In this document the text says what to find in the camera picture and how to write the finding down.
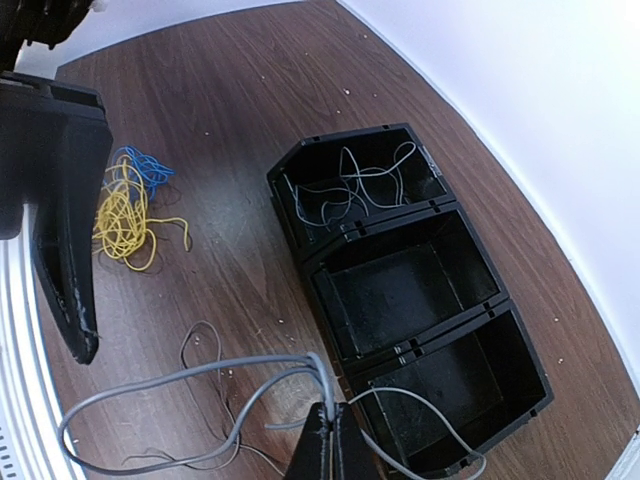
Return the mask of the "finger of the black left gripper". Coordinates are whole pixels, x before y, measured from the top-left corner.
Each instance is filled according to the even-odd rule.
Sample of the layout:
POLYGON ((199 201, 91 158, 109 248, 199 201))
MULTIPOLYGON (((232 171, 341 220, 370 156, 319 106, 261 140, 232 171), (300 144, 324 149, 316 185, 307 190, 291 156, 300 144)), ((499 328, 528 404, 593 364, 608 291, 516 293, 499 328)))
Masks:
POLYGON ((99 93, 48 79, 1 82, 1 237, 35 208, 35 267, 57 328, 79 364, 99 348, 92 232, 113 136, 99 93))

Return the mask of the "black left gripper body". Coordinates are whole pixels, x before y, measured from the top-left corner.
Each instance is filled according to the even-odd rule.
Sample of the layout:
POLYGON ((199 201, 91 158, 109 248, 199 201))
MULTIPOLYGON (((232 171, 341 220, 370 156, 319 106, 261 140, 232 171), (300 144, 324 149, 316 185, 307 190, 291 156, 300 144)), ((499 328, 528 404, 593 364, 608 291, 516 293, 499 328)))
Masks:
POLYGON ((24 43, 53 50, 69 38, 91 5, 88 0, 1 0, 1 69, 15 68, 24 43))

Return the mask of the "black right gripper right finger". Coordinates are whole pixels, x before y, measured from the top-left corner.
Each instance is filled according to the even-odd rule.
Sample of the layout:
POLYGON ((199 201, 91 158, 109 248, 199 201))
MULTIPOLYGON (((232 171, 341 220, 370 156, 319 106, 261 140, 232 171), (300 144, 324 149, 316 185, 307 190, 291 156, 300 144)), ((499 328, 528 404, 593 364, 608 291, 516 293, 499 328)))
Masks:
POLYGON ((332 478, 338 480, 378 480, 374 455, 366 444, 359 424, 347 403, 337 403, 333 421, 332 478))

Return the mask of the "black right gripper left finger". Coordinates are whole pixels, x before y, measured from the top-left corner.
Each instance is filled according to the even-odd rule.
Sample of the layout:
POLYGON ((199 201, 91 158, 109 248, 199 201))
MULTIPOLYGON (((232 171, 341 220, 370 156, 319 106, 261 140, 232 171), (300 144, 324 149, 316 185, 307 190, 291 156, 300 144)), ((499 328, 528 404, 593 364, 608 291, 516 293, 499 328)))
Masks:
POLYGON ((332 424, 326 406, 314 403, 303 425, 284 480, 327 480, 331 477, 332 424))

